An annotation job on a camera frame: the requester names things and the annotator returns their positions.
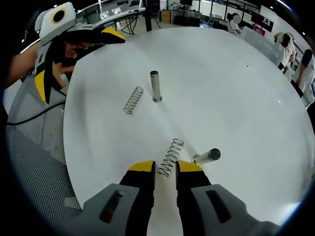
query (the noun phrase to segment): metal spring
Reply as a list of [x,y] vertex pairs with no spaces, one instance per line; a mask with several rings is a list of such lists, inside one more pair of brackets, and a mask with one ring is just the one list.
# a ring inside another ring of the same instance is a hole
[[163,159],[163,163],[158,169],[159,174],[169,177],[169,172],[172,172],[172,168],[174,168],[174,164],[178,160],[179,151],[182,150],[183,146],[184,142],[182,140],[173,139],[169,151],[167,151],[167,155],[165,155],[166,158]]
[[133,110],[135,109],[137,103],[139,102],[142,93],[143,93],[143,88],[136,87],[136,89],[133,91],[131,97],[129,98],[128,102],[126,103],[124,107],[124,112],[126,112],[127,114],[133,113]]

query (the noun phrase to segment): metal pin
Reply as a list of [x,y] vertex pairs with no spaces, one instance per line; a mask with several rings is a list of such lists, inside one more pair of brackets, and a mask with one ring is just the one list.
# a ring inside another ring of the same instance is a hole
[[220,157],[221,157],[220,150],[214,148],[202,155],[194,156],[191,161],[192,163],[195,163],[197,165],[202,165],[208,162],[217,161],[220,159]]
[[159,90],[159,77],[156,70],[150,72],[151,84],[153,90],[153,101],[160,102],[162,100],[161,92]]

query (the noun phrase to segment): white wall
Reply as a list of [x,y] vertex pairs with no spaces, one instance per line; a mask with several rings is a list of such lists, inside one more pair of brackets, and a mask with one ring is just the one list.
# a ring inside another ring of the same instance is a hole
[[266,37],[269,40],[274,40],[273,36],[278,32],[290,32],[295,38],[295,44],[302,50],[302,52],[310,48],[306,40],[291,25],[280,18],[275,12],[265,6],[261,6],[260,14],[274,22],[272,32],[267,32],[266,34]]
[[[179,3],[180,0],[169,0],[168,4],[171,4],[173,2]],[[160,9],[166,9],[166,0],[160,0],[159,3],[160,3]],[[198,8],[199,8],[199,1],[197,0],[192,1],[191,9],[198,11]],[[204,16],[209,16],[210,11],[211,11],[211,2],[201,0],[200,2],[201,14]],[[232,7],[228,7],[227,12],[230,14],[237,13],[240,16],[242,16],[243,14],[242,11],[234,9]],[[224,19],[225,6],[214,2],[213,7],[212,7],[212,14],[219,15],[222,17],[222,19]],[[251,21],[251,18],[252,16],[250,14],[245,13],[243,20],[246,21],[247,23],[253,24],[253,22]]]

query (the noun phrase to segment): black cable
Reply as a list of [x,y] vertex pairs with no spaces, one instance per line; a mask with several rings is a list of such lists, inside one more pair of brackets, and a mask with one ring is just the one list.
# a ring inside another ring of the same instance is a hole
[[133,26],[133,28],[132,28],[132,33],[133,33],[133,35],[135,35],[135,33],[134,33],[133,31],[134,31],[134,28],[135,28],[136,25],[137,25],[138,15],[139,15],[139,12],[138,12],[137,15],[136,15],[136,22],[134,23],[134,26]]
[[20,121],[20,122],[17,122],[17,123],[10,123],[10,122],[7,122],[6,124],[7,124],[7,125],[13,125],[13,126],[19,125],[19,124],[24,124],[24,123],[26,123],[26,122],[29,122],[29,121],[33,120],[33,119],[36,119],[37,117],[39,117],[39,116],[45,114],[46,112],[50,111],[51,109],[53,109],[53,108],[55,108],[55,107],[57,107],[57,106],[60,106],[60,105],[62,105],[62,104],[65,104],[65,101],[60,102],[60,103],[57,103],[57,104],[55,104],[55,105],[53,105],[53,106],[47,108],[46,110],[42,111],[41,113],[37,114],[36,116],[31,117],[31,118],[28,118],[28,119],[26,119],[26,120],[24,120],[24,121]]
[[135,33],[134,33],[133,31],[134,31],[134,28],[135,28],[136,25],[137,25],[138,16],[139,16],[139,12],[137,12],[137,15],[136,15],[134,18],[132,18],[131,21],[130,21],[130,18],[128,18],[129,24],[127,23],[127,19],[126,19],[127,25],[126,25],[124,28],[121,29],[121,32],[128,33],[129,36],[135,35]]
[[129,36],[131,36],[131,32],[130,32],[130,29],[129,29],[129,25],[130,25],[130,24],[128,24],[127,19],[126,19],[126,24],[127,24],[127,25],[121,29],[121,32],[128,33]]
[[161,29],[161,26],[159,25],[159,23],[158,23],[158,21],[156,20],[156,18],[155,18],[154,16],[152,16],[152,18],[155,19],[155,21],[156,21],[156,23],[157,23],[159,29]]
[[67,97],[67,95],[64,94],[63,92],[61,92],[60,90],[56,89],[56,91],[57,91],[58,93],[62,94],[63,96]]

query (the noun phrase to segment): monitor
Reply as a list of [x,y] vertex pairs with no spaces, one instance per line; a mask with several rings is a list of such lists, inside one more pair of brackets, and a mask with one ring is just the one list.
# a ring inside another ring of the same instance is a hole
[[264,17],[258,13],[255,13],[255,12],[252,13],[251,21],[260,25],[261,27],[268,30],[269,32],[272,31],[272,27],[274,26],[274,23],[272,21],[270,21],[266,17]]
[[182,5],[189,5],[189,6],[191,6],[192,5],[192,0],[181,0],[181,4]]

